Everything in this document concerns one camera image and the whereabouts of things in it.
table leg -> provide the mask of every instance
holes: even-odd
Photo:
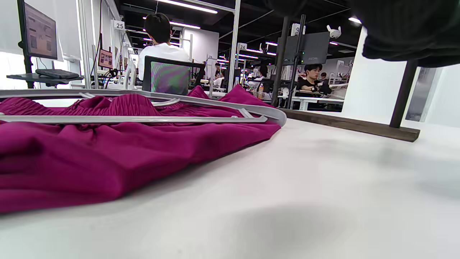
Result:
[[[300,102],[300,110],[301,111],[307,111],[308,110],[308,104],[309,104],[309,102],[305,102],[305,101]]]

screen display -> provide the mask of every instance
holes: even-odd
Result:
[[[99,66],[110,69],[114,68],[111,52],[101,49],[99,54]]]
[[[28,4],[24,7],[29,55],[57,59],[56,22]]]

keyboard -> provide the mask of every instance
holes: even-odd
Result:
[[[61,70],[61,69],[37,69],[35,70],[35,73],[42,75],[42,76],[48,76],[48,77],[58,78],[58,79],[69,79],[69,78],[76,78],[80,76],[79,74],[75,74],[75,73]]]

black hair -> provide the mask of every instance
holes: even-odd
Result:
[[[313,69],[319,68],[319,71],[322,70],[322,64],[311,64],[311,65],[305,65],[305,72],[307,71],[312,71]]]
[[[171,24],[168,17],[162,13],[148,15],[144,29],[158,43],[166,43],[171,39]]]
[[[259,72],[264,76],[267,77],[268,74],[268,67],[266,65],[263,65],[260,67]]]

man in black shirt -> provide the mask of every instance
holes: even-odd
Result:
[[[297,79],[297,90],[330,94],[332,91],[327,82],[321,82],[318,80],[321,69],[321,64],[305,65],[305,73],[299,74],[299,78]]]

